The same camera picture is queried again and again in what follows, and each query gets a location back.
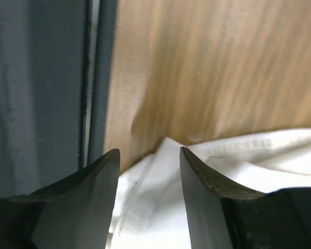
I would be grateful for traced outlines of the white t-shirt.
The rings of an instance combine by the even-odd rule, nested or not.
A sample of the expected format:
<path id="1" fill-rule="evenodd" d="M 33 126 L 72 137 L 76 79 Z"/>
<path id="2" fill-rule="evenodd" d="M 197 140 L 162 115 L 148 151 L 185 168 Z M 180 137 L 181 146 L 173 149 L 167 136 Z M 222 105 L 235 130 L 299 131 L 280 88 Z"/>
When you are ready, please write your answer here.
<path id="1" fill-rule="evenodd" d="M 119 177 L 107 248 L 190 248 L 180 174 L 181 144 L 165 138 L 149 155 Z M 234 184 L 272 193 L 311 188 L 311 128 L 280 130 L 190 146 L 207 169 Z"/>

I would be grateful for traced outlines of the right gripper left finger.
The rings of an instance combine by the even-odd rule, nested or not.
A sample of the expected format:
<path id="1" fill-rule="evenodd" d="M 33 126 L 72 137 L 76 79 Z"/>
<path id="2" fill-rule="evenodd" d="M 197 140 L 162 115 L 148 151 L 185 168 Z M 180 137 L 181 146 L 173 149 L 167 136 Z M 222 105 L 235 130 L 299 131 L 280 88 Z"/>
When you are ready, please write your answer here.
<path id="1" fill-rule="evenodd" d="M 104 248 L 119 169 L 112 149 L 30 195 L 0 198 L 0 248 Z"/>

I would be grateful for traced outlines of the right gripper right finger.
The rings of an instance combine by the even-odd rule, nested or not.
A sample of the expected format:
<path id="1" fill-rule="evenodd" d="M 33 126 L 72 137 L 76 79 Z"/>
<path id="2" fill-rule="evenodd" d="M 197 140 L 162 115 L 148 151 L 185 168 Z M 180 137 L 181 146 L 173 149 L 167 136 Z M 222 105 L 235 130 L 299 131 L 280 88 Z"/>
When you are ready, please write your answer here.
<path id="1" fill-rule="evenodd" d="M 311 188 L 246 188 L 180 149 L 192 248 L 311 248 Z"/>

